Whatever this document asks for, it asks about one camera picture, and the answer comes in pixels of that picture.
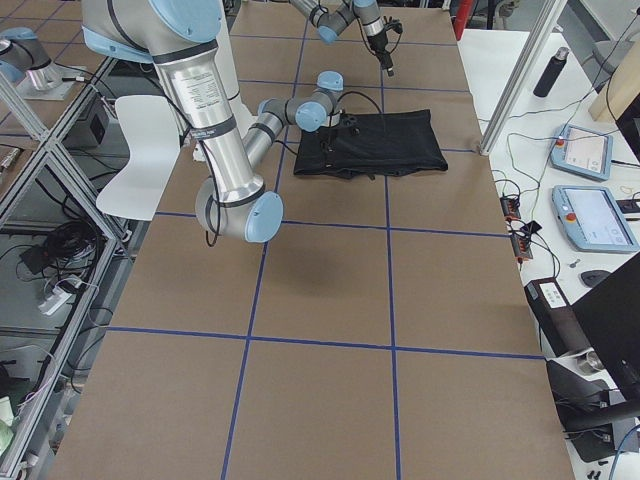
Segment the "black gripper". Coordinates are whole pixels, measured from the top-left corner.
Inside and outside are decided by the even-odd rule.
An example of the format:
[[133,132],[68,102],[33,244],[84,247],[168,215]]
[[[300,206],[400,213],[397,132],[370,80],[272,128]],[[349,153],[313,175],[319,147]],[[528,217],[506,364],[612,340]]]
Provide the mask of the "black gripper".
[[355,137],[359,135],[358,119],[355,115],[341,114],[337,124],[329,128],[331,138]]
[[391,54],[387,51],[387,30],[383,22],[373,22],[365,26],[365,35],[369,48],[381,65],[386,65],[384,70],[388,77],[393,77],[394,67]]

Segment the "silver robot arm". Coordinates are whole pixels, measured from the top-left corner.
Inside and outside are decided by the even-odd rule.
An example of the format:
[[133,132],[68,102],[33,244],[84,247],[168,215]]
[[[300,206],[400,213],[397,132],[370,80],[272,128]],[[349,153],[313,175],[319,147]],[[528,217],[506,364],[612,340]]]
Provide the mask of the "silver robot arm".
[[202,227],[251,243],[271,240],[283,219],[283,201],[254,169],[284,127],[314,132],[337,113],[342,75],[321,72],[308,97],[265,101],[242,133],[215,63],[226,27],[220,2],[84,1],[81,11],[86,45],[104,56],[152,64],[202,149],[210,170],[196,200]]
[[388,32],[393,31],[401,38],[403,26],[398,19],[385,17],[376,1],[341,1],[333,11],[320,1],[292,0],[289,4],[316,28],[320,39],[327,44],[335,42],[356,22],[368,52],[377,59],[383,72],[389,77],[394,76],[392,53],[396,46],[388,49]]

